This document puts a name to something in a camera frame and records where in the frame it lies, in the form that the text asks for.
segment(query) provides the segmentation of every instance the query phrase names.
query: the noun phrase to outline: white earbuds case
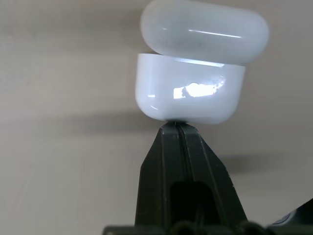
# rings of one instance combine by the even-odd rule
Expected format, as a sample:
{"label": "white earbuds case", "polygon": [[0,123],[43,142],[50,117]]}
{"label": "white earbuds case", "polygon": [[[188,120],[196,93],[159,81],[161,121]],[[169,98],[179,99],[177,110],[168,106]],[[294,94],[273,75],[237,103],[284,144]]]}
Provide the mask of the white earbuds case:
{"label": "white earbuds case", "polygon": [[141,32],[159,53],[138,57],[136,101],[142,112],[203,124],[219,124],[235,112],[245,64],[269,38],[257,13],[194,0],[152,1]]}

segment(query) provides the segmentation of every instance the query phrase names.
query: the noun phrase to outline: black object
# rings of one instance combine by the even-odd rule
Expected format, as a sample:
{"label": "black object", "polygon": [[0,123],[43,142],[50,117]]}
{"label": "black object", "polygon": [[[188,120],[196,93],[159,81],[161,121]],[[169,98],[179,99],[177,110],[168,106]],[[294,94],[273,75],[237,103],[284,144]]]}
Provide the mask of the black object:
{"label": "black object", "polygon": [[225,166],[196,128],[169,122],[141,166],[135,227],[107,227],[104,235],[313,235],[312,225],[300,224],[247,222]]}

